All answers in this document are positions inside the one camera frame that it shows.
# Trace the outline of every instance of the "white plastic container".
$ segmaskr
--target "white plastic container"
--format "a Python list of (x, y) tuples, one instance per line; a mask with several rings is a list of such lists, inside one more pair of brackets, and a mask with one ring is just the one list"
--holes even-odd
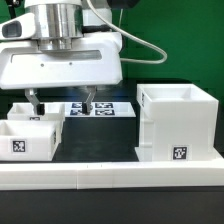
[(64, 103), (44, 103), (45, 115), (38, 116), (34, 114), (33, 105), (31, 103), (13, 103), (13, 107), (7, 114), (8, 120), (17, 121), (55, 121), (57, 122), (57, 138), (61, 142), (61, 133), (63, 130), (63, 122), (65, 121), (65, 105)]
[(50, 161), (58, 144), (53, 121), (0, 121), (1, 161)]
[(139, 84), (140, 161), (214, 158), (218, 101), (192, 84)]

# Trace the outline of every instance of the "open white box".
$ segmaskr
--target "open white box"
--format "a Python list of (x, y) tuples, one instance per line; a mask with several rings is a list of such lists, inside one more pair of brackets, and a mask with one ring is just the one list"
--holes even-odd
[(0, 121), (0, 160), (50, 161), (58, 144), (54, 121)]
[(45, 115), (38, 116), (34, 114), (31, 103), (14, 103), (7, 114), (8, 120), (55, 121), (57, 124), (57, 139), (61, 142), (63, 122), (65, 121), (65, 105), (64, 103), (44, 103), (44, 105)]
[(140, 161), (203, 161), (216, 156), (215, 98), (193, 84), (140, 84), (137, 89)]

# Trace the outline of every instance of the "cable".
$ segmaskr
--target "cable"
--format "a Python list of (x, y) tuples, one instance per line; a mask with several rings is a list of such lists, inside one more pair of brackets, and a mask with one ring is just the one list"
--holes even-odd
[(122, 62), (131, 62), (131, 63), (140, 63), (140, 64), (161, 64), (161, 63), (163, 63), (163, 62), (165, 62), (167, 60), (167, 53), (164, 50), (162, 50), (161, 48), (159, 48), (159, 47), (157, 47), (157, 46), (155, 46), (155, 45), (153, 45), (151, 43), (148, 43), (148, 42), (146, 42), (144, 40), (141, 40), (138, 37), (135, 37), (135, 36), (127, 33), (126, 31), (118, 28), (117, 26), (113, 25), (112, 23), (110, 23), (109, 21), (107, 21), (106, 19), (104, 19), (96, 11), (96, 9), (94, 8), (91, 0), (87, 0), (87, 4), (88, 4), (89, 8), (94, 12), (94, 14), (98, 18), (100, 18), (103, 22), (105, 22), (111, 29), (113, 29), (113, 30), (121, 33), (123, 36), (125, 36), (125, 37), (133, 40), (134, 42), (137, 42), (137, 43), (139, 43), (139, 44), (141, 44), (143, 46), (146, 46), (146, 47), (148, 47), (150, 49), (153, 49), (153, 50), (157, 51), (158, 53), (160, 53), (163, 56), (162, 59), (160, 59), (160, 60), (154, 60), (154, 61), (151, 61), (151, 60), (136, 60), (136, 59), (129, 59), (129, 58), (121, 58), (121, 61)]
[(121, 28), (121, 21), (122, 21), (122, 17), (123, 17), (123, 9), (121, 9), (121, 13), (120, 13), (120, 20), (119, 20), (119, 28)]

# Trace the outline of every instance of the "white box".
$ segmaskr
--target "white box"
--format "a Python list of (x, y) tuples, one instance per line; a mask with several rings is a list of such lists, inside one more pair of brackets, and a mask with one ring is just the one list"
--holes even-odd
[(44, 103), (44, 105), (45, 115), (38, 116), (34, 114), (31, 103), (13, 103), (13, 107), (7, 114), (8, 120), (55, 121), (57, 122), (57, 138), (61, 142), (63, 122), (65, 121), (65, 105), (64, 103)]
[(50, 161), (58, 144), (54, 121), (0, 121), (0, 160)]
[(137, 89), (140, 161), (214, 158), (215, 98), (193, 84), (139, 84)]

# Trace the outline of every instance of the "black square marker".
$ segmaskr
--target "black square marker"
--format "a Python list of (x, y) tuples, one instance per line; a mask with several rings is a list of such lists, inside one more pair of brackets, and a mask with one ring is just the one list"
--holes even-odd
[(82, 103), (73, 103), (72, 108), (82, 108)]
[(113, 106), (113, 103), (96, 103), (95, 104), (95, 108), (106, 109), (106, 108), (114, 108), (114, 106)]
[(96, 116), (115, 116), (114, 110), (95, 110)]
[(173, 147), (173, 160), (187, 160), (188, 147), (175, 146)]
[(71, 116), (80, 116), (83, 115), (82, 110), (71, 110), (70, 112)]
[(26, 141), (24, 141), (24, 140), (13, 140), (12, 141), (12, 152), (14, 152), (14, 153), (25, 153), (26, 152)]

